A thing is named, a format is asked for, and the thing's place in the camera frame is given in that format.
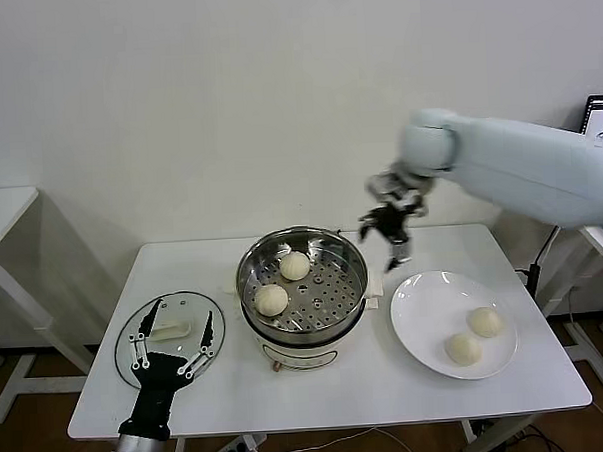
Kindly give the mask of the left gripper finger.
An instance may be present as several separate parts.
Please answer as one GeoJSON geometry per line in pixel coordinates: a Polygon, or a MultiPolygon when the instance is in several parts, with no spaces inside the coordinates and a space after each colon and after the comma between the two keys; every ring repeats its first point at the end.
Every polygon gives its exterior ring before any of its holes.
{"type": "Polygon", "coordinates": [[[184,375],[186,379],[193,380],[209,366],[215,355],[213,349],[213,320],[213,312],[209,311],[202,338],[199,342],[199,349],[187,359],[184,365],[178,368],[178,375],[184,375]]]}
{"type": "Polygon", "coordinates": [[[156,299],[153,302],[149,312],[141,319],[141,323],[136,333],[132,333],[128,336],[130,345],[130,354],[132,358],[130,368],[133,369],[148,369],[150,366],[147,358],[147,344],[146,339],[150,336],[153,330],[155,319],[159,308],[163,300],[161,298],[156,299]]]}

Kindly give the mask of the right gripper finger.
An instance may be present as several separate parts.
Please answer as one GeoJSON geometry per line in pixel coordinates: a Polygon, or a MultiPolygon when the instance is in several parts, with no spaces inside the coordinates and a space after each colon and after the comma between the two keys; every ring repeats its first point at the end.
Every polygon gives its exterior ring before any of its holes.
{"type": "Polygon", "coordinates": [[[358,239],[363,241],[371,229],[378,227],[378,211],[371,210],[359,219],[358,239]]]}
{"type": "Polygon", "coordinates": [[[411,259],[409,241],[391,243],[390,249],[390,258],[385,266],[386,272],[391,272],[411,259]]]}

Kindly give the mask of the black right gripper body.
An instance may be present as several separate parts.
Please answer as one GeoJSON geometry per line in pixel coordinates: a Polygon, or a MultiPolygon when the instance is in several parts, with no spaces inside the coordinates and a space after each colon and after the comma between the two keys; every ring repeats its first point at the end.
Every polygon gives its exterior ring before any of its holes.
{"type": "Polygon", "coordinates": [[[370,212],[371,225],[390,244],[405,244],[409,235],[405,230],[404,220],[406,211],[398,209],[392,204],[384,204],[370,212]]]}

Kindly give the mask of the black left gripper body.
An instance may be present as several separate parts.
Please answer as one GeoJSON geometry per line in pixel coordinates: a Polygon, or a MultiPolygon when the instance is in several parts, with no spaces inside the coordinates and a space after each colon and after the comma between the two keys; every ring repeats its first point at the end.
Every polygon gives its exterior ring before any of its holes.
{"type": "Polygon", "coordinates": [[[168,422],[175,393],[188,385],[185,374],[178,374],[187,360],[162,352],[147,354],[149,367],[134,372],[140,391],[129,419],[118,429],[120,435],[137,436],[152,440],[168,440],[168,422]]]}

